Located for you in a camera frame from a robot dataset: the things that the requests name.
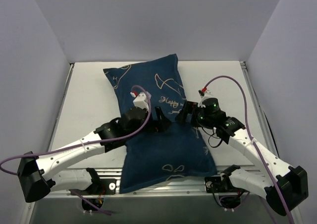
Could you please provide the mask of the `blue embroidered pillowcase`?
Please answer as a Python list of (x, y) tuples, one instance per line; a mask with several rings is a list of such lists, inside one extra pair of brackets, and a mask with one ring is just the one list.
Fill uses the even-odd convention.
[(156, 60), (106, 68), (122, 117), (133, 108), (131, 90), (151, 95), (151, 118), (145, 131), (126, 142), (120, 193), (187, 176), (216, 174), (216, 165), (200, 131), (189, 121), (179, 124), (186, 96), (175, 54)]

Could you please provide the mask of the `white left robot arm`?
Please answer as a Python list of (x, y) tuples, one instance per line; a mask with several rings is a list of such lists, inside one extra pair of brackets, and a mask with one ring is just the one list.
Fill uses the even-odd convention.
[(102, 124), (82, 139), (45, 155), (33, 152), (20, 160), (17, 176), (27, 203), (39, 201), (50, 192), (75, 189), (96, 194), (102, 186), (94, 168), (70, 170), (69, 167), (92, 156), (107, 153), (126, 144), (134, 136), (162, 133), (172, 122), (155, 107), (153, 119), (146, 109), (133, 107), (121, 117)]

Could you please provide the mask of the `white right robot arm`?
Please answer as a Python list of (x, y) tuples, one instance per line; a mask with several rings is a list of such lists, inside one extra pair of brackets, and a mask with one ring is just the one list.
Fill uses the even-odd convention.
[(224, 190), (241, 188), (254, 193), (266, 199), (281, 216), (308, 198), (307, 172), (301, 166), (292, 167), (256, 139), (251, 139), (243, 123), (220, 109), (217, 98), (207, 98), (201, 103), (185, 101), (175, 120), (185, 123), (188, 115), (193, 127), (215, 129), (217, 137), (240, 152), (263, 174), (260, 177), (232, 165), (221, 173), (220, 185)]

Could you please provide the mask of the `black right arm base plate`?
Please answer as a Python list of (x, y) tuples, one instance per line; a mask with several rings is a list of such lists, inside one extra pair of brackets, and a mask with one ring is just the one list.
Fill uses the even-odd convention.
[(208, 176), (204, 178), (207, 193), (240, 193), (242, 189), (233, 187), (226, 181), (222, 181), (220, 176)]

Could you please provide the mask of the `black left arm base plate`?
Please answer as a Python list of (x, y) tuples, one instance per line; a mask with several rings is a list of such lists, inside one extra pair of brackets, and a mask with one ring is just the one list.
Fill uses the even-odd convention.
[(70, 189), (80, 195), (114, 195), (115, 190), (116, 179), (101, 179), (93, 168), (81, 170), (78, 181)]

